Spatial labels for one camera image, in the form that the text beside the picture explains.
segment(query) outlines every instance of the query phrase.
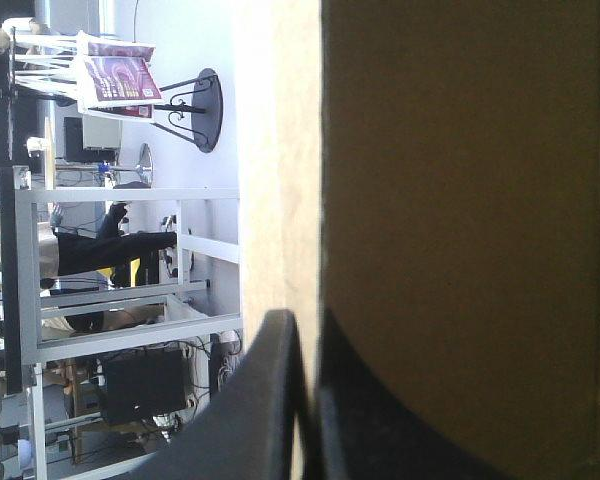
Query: black speaker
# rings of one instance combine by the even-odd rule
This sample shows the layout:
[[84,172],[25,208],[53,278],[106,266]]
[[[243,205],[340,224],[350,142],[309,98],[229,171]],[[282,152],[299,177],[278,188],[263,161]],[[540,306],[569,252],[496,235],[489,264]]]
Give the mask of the black speaker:
[[182,352],[147,349],[102,358],[102,416],[121,425],[186,408]]

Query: wooden panel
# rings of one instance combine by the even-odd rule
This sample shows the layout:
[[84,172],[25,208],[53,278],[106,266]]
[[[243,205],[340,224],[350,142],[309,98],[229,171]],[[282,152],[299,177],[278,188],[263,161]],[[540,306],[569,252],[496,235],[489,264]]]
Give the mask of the wooden panel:
[[325,300],[520,478],[592,453],[599,2],[325,2]]

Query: black pole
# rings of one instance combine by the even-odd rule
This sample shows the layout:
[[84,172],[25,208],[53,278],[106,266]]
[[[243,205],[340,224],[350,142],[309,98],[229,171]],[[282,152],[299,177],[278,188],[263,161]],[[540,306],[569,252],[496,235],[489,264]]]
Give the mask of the black pole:
[[181,113],[207,113],[204,108],[192,107],[191,105],[154,105],[153,108],[156,110],[166,110],[169,112],[181,112]]

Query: person's leg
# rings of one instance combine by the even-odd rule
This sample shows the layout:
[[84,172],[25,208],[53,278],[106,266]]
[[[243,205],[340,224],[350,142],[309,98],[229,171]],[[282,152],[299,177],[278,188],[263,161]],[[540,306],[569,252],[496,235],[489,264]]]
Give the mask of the person's leg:
[[102,331],[119,330],[129,325],[145,323],[148,319],[164,314],[163,305],[142,305],[115,312],[104,312]]
[[130,262],[150,252],[175,246],[175,232],[132,233],[115,238],[87,238],[58,233],[59,275],[91,272]]

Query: white floor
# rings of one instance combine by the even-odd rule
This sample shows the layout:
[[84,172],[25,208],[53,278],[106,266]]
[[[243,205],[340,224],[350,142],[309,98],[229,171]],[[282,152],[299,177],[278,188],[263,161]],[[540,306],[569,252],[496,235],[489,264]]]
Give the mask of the white floor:
[[[108,4],[103,26],[115,29],[121,39],[133,39],[135,0]],[[195,145],[152,125],[123,125],[121,163],[133,165],[140,147],[148,143],[155,164],[155,187],[238,187],[234,61],[230,2],[199,0],[139,0],[136,16],[137,41],[153,43],[156,53],[151,70],[159,85],[194,78],[203,68],[219,75],[224,94],[222,133],[212,153],[201,153]],[[166,115],[157,119],[167,125]],[[195,235],[238,243],[238,202],[223,200],[191,202],[184,226]],[[130,207],[132,230],[156,230],[160,220],[175,213],[175,203],[152,202]],[[223,261],[196,256],[193,277],[209,278],[207,296],[195,297],[196,307],[209,315],[240,311],[238,268]]]

